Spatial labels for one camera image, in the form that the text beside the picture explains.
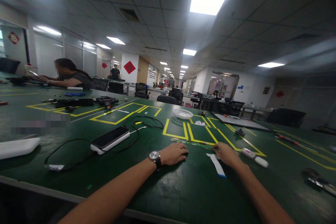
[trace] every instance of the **blue scissors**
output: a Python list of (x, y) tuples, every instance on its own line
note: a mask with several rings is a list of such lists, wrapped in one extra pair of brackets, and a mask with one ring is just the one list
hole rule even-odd
[(85, 96), (85, 93), (64, 93), (65, 96)]

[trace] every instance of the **smartphone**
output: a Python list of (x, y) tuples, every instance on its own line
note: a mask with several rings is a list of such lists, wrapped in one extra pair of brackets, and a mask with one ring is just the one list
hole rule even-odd
[(29, 70), (28, 72), (30, 72), (32, 75), (36, 76), (37, 78), (40, 77), (37, 73), (35, 73), (35, 72), (33, 72), (33, 71), (30, 71), (30, 70)]
[(118, 128), (111, 130), (110, 132), (107, 132), (104, 135), (97, 137), (96, 139), (93, 139), (91, 143), (103, 149), (107, 145), (113, 143), (117, 139), (127, 134), (129, 131), (130, 130), (125, 127), (118, 127)]

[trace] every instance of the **watch face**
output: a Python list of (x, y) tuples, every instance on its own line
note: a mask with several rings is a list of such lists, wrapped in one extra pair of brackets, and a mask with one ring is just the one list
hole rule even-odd
[(151, 160), (156, 160), (160, 157), (160, 153), (159, 152), (156, 152), (156, 151), (153, 151), (149, 154), (149, 158)]

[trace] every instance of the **woman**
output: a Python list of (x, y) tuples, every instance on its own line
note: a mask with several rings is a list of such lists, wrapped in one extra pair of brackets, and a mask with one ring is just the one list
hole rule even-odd
[(41, 76), (40, 79), (54, 86), (95, 88), (91, 77), (86, 72), (77, 69), (72, 60), (67, 58), (57, 59), (55, 60), (55, 67), (58, 72), (58, 78)]

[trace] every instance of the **gray shirt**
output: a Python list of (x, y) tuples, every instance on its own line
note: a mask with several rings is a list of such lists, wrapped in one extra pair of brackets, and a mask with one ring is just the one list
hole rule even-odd
[(76, 87), (81, 87), (84, 89), (94, 89), (94, 85), (93, 82), (86, 76), (86, 74), (77, 71), (76, 73), (74, 73), (73, 75), (63, 75), (63, 76), (59, 76), (58, 80), (59, 81), (64, 81), (67, 79), (77, 79), (81, 82), (81, 84), (77, 85)]

